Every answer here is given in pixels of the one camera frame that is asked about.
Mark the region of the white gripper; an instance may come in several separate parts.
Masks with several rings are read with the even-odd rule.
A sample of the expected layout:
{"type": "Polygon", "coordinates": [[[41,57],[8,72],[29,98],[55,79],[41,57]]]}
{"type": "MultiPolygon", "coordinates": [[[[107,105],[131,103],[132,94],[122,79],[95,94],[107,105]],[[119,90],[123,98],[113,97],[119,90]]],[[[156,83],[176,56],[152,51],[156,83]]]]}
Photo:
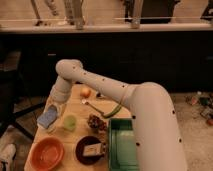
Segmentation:
{"type": "Polygon", "coordinates": [[[52,89],[50,92],[50,96],[54,103],[61,104],[57,107],[57,116],[61,117],[66,109],[66,105],[64,103],[66,103],[69,99],[69,95],[67,93],[52,89]]]}

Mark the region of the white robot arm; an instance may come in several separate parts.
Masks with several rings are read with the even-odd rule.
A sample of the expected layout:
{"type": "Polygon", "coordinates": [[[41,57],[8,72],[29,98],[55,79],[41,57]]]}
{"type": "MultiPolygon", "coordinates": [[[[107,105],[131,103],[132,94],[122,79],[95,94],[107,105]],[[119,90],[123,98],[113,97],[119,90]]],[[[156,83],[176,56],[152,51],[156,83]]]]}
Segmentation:
{"type": "Polygon", "coordinates": [[[172,99],[154,82],[128,84],[89,72],[81,61],[57,62],[50,97],[65,103],[74,83],[83,83],[129,110],[140,171],[188,171],[183,139],[172,99]]]}

